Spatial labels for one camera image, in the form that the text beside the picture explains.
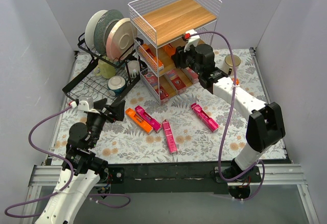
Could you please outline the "red 3D toothpaste box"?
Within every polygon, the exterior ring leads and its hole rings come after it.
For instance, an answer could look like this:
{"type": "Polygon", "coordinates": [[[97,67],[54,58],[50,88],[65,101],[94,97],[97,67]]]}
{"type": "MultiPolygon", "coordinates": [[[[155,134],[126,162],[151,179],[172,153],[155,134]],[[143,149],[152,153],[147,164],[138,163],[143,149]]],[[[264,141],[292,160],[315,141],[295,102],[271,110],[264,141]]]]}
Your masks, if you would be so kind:
{"type": "Polygon", "coordinates": [[[142,74],[142,78],[152,95],[156,98],[157,102],[160,102],[161,104],[168,102],[169,94],[164,89],[158,77],[154,73],[144,73],[142,74]]]}
{"type": "Polygon", "coordinates": [[[192,84],[199,82],[198,74],[190,68],[182,69],[183,73],[188,77],[192,84]]]}
{"type": "Polygon", "coordinates": [[[182,94],[186,90],[185,83],[175,69],[166,72],[164,77],[177,94],[182,94]]]}

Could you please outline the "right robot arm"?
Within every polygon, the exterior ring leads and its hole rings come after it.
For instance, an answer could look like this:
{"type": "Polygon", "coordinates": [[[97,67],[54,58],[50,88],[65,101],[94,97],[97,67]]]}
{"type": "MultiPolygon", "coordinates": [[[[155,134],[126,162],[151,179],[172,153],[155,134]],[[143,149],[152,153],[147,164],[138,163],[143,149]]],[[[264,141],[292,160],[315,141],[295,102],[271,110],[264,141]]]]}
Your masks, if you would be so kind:
{"type": "Polygon", "coordinates": [[[231,110],[237,110],[248,120],[245,147],[230,167],[219,170],[220,178],[227,182],[246,180],[259,158],[286,134],[281,107],[259,100],[239,87],[235,78],[216,67],[213,48],[208,44],[190,46],[187,51],[177,47],[171,58],[177,68],[189,67],[198,74],[204,89],[229,103],[231,110]]]}

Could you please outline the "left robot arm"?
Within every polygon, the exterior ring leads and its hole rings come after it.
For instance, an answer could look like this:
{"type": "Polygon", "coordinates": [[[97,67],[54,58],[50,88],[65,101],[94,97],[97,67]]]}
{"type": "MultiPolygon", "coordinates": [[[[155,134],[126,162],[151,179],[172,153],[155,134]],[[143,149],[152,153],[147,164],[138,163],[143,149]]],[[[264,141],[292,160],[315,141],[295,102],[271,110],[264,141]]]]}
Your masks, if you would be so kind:
{"type": "Polygon", "coordinates": [[[108,105],[106,98],[93,101],[91,97],[84,97],[70,102],[68,108],[86,113],[87,120],[75,123],[69,129],[57,184],[36,223],[73,223],[84,201],[92,197],[90,192],[96,184],[105,184],[97,193],[105,198],[110,194],[112,184],[124,181],[124,168],[110,166],[92,149],[106,122],[123,121],[125,101],[108,105]]]}

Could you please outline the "magenta toothpaste box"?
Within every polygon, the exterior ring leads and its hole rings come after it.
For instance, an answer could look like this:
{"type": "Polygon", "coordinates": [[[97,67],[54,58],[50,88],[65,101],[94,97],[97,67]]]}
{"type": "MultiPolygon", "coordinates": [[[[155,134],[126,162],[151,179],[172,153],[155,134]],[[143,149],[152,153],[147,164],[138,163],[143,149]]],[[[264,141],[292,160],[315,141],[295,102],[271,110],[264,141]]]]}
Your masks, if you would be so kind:
{"type": "Polygon", "coordinates": [[[149,125],[151,125],[151,127],[153,128],[153,130],[156,133],[159,133],[160,130],[162,129],[161,124],[154,119],[153,117],[151,117],[144,108],[142,108],[141,106],[137,106],[135,108],[136,113],[142,118],[144,119],[149,125]]]}
{"type": "Polygon", "coordinates": [[[162,122],[162,128],[166,137],[167,147],[170,154],[177,154],[177,146],[168,120],[162,122]]]}
{"type": "Polygon", "coordinates": [[[219,128],[219,124],[211,118],[199,104],[192,104],[191,109],[211,132],[215,132],[219,128]]]}

